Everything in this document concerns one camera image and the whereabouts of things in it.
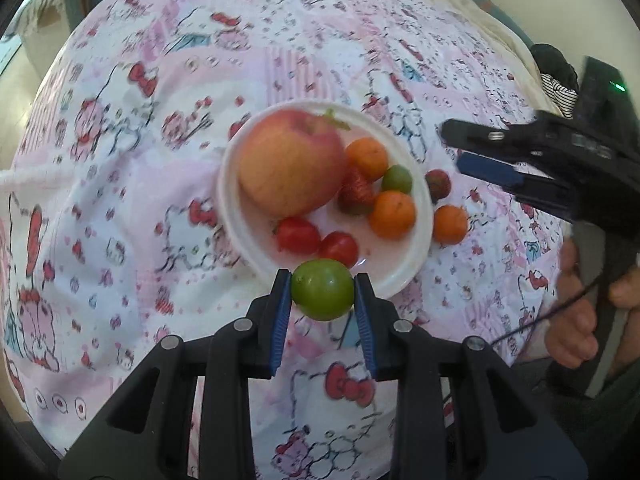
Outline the person's right hand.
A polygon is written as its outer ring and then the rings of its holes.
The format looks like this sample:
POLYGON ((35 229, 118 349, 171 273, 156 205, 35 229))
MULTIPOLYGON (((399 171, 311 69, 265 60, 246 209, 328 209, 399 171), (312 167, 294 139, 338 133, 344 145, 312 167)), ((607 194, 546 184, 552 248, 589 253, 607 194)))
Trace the person's right hand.
MULTIPOLYGON (((578 272, 578 250, 570 238, 564 240, 560 251, 560 275, 556 281, 559 302, 572 299, 584 286, 578 272)), ((639 359, 639 268, 634 266, 610 287, 610 300, 619 309, 628 311, 627 324, 608 376, 623 372, 639 359)), ((550 321, 544 345, 552 359, 574 370, 598 352, 593 335, 597 327, 596 308, 582 297, 550 321)))

